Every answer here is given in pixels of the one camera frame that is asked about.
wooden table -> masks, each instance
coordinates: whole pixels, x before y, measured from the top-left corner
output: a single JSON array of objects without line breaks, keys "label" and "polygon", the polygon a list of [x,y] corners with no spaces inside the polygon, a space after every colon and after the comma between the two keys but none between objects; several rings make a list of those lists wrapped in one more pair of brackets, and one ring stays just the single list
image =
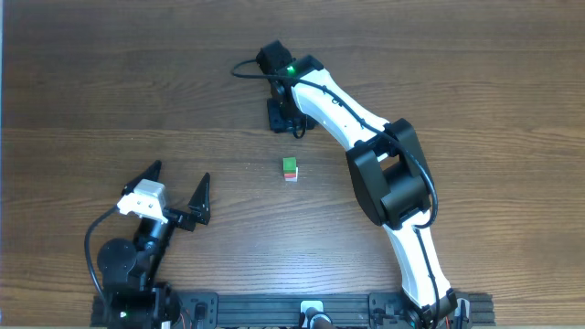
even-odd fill
[{"label": "wooden table", "polygon": [[[177,232],[160,271],[177,289],[399,289],[343,149],[270,132],[268,84],[229,75],[276,38],[416,127],[453,287],[491,293],[500,324],[585,323],[584,17],[570,0],[6,1],[2,324],[87,325],[86,228],[155,159],[177,207],[211,173],[209,226]],[[104,222],[94,259],[137,224]]]}]

